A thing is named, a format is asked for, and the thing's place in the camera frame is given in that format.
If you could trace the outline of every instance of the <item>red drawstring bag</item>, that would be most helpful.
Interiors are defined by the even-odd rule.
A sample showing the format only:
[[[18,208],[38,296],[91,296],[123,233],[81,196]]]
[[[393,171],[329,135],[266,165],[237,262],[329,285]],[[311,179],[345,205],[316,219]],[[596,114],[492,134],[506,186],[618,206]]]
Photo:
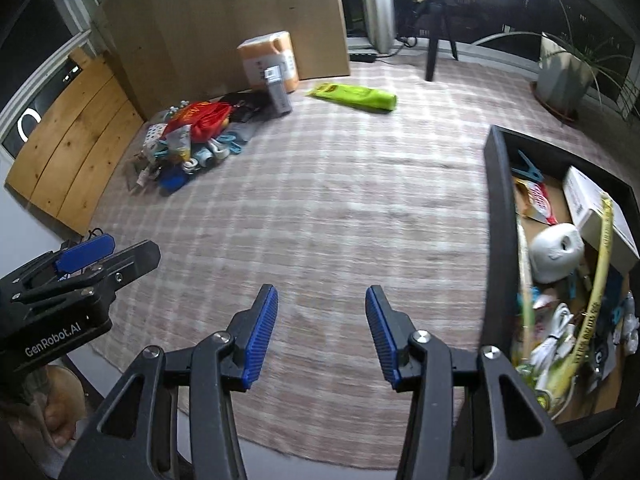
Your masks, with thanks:
[[[167,123],[162,138],[185,124],[191,125],[191,142],[207,142],[217,137],[222,123],[231,113],[232,106],[227,103],[209,103],[202,101],[178,110]]]

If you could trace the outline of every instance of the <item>blue gripper pad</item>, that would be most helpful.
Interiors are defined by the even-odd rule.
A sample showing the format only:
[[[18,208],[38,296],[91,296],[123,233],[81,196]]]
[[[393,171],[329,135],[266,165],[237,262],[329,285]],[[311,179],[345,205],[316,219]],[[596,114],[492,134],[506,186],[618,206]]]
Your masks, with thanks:
[[[233,316],[226,329],[235,337],[233,368],[226,376],[239,379],[240,389],[248,390],[260,376],[267,347],[278,315],[278,291],[273,285],[263,285],[249,310]]]
[[[56,260],[58,275],[73,274],[113,253],[116,242],[111,235],[100,235],[63,251]]]
[[[383,309],[380,304],[380,300],[383,300],[388,307]],[[369,329],[373,337],[373,343],[376,346],[376,352],[378,354],[378,360],[380,361],[380,367],[382,368],[382,374],[385,380],[391,383],[391,387],[396,389],[400,383],[400,370],[398,367],[398,347],[391,335],[389,325],[386,320],[386,316],[392,316],[391,308],[386,301],[382,288],[373,285],[367,289],[365,295],[365,312],[367,314],[367,321],[369,322]]]

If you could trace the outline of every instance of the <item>white wall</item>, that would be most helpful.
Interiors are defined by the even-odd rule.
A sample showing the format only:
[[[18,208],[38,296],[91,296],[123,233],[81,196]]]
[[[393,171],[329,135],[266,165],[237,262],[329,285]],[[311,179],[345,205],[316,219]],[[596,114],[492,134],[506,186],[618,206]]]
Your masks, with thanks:
[[[4,187],[11,163],[0,148],[0,277],[42,253],[59,249],[62,243]]]

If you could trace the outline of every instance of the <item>blue rubber pad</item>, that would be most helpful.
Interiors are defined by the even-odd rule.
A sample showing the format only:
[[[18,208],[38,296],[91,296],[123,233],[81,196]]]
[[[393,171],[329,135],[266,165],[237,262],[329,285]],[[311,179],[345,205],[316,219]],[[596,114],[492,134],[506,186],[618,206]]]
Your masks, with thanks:
[[[56,261],[58,274],[73,274],[113,254],[116,242],[111,235],[100,235],[71,247]]]
[[[386,319],[382,314],[380,304],[371,287],[367,289],[365,296],[365,312],[367,314],[367,321],[369,322],[369,329],[373,336],[373,343],[378,353],[382,374],[385,380],[391,383],[391,386],[396,389],[400,383],[398,349],[391,337]]]
[[[244,371],[242,372],[241,381],[242,386],[247,390],[260,376],[260,370],[262,370],[262,364],[264,363],[264,357],[267,353],[277,315],[278,292],[272,286],[264,298],[254,330],[244,350]]]

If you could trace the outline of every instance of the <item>black tray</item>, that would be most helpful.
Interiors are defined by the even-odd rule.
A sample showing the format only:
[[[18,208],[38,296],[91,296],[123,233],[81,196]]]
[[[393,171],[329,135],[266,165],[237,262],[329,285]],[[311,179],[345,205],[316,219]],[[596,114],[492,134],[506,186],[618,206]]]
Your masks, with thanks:
[[[633,190],[620,179],[573,153],[542,140],[501,126],[491,126],[484,145],[484,163],[489,195],[489,272],[486,307],[480,344],[495,345],[511,355],[516,328],[516,295],[519,290],[518,235],[511,176],[512,166],[521,166],[522,150],[538,169],[560,181],[575,166],[606,190],[622,209],[635,240],[640,240],[640,212]],[[640,316],[640,264],[629,273],[630,288]],[[640,394],[640,352],[625,359],[622,385],[615,409],[558,425],[569,446],[611,428],[635,408]]]

